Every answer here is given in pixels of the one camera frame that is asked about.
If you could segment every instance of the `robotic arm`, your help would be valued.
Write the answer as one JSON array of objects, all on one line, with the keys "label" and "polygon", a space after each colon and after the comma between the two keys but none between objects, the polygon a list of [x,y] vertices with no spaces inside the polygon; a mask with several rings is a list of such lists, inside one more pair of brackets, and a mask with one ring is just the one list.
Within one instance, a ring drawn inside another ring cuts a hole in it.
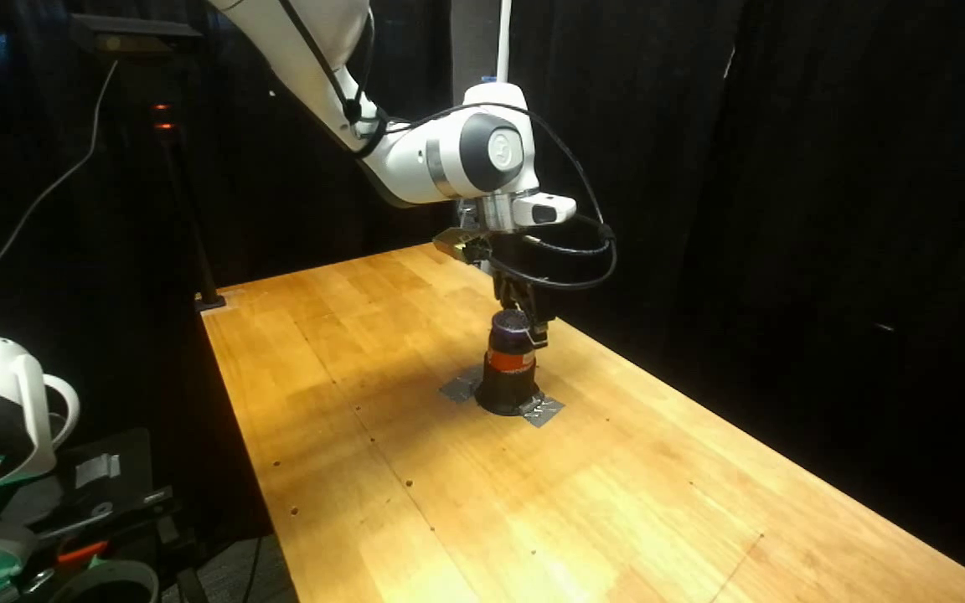
[{"label": "robotic arm", "polygon": [[469,200],[477,233],[562,224],[573,199],[539,191],[534,127],[516,84],[477,84],[463,108],[398,124],[349,73],[372,24],[368,0],[212,0],[272,64],[276,76],[375,178],[391,205]]}]

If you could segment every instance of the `dark background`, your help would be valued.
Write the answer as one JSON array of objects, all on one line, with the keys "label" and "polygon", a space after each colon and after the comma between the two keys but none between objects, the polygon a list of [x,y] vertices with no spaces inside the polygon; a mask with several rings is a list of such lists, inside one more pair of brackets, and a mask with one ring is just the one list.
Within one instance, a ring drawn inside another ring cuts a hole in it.
[{"label": "dark background", "polygon": [[[487,69],[488,12],[375,0],[372,99],[447,108]],[[424,243],[450,208],[385,208],[198,0],[18,0],[0,246],[88,149],[106,64],[66,13],[184,19],[205,45],[119,69],[96,159],[0,265],[0,334],[80,390],[80,443],[154,430],[212,542],[259,534],[150,102],[184,121],[219,284]],[[965,563],[965,0],[518,0],[511,81],[622,248],[561,316]],[[545,144],[539,172],[576,195]]]}]

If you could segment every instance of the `wooden table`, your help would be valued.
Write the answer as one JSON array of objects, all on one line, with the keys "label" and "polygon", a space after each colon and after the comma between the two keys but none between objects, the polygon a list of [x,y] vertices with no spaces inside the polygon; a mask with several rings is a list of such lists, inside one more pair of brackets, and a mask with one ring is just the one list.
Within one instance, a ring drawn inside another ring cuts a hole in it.
[{"label": "wooden table", "polygon": [[965,568],[582,332],[542,430],[451,404],[496,313],[429,246],[205,316],[303,600],[965,600]]}]

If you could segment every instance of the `white robotic arm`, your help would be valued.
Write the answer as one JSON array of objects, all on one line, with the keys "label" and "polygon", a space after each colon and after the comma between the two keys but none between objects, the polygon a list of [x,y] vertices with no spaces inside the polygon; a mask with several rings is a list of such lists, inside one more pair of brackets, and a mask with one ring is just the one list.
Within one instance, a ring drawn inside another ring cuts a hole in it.
[{"label": "white robotic arm", "polygon": [[364,166],[391,205],[471,200],[477,229],[562,224],[573,199],[539,191],[534,127],[516,84],[477,84],[463,108],[398,124],[349,73],[368,0],[212,0],[276,76]]}]

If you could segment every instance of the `wooden tabletop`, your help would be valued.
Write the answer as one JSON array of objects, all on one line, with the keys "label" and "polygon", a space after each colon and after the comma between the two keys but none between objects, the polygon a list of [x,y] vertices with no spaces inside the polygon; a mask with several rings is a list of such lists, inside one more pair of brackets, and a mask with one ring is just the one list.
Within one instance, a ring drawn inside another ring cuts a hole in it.
[{"label": "wooden tabletop", "polygon": [[551,325],[545,425],[454,404],[488,278],[404,248],[209,313],[303,600],[965,600],[965,568]]}]

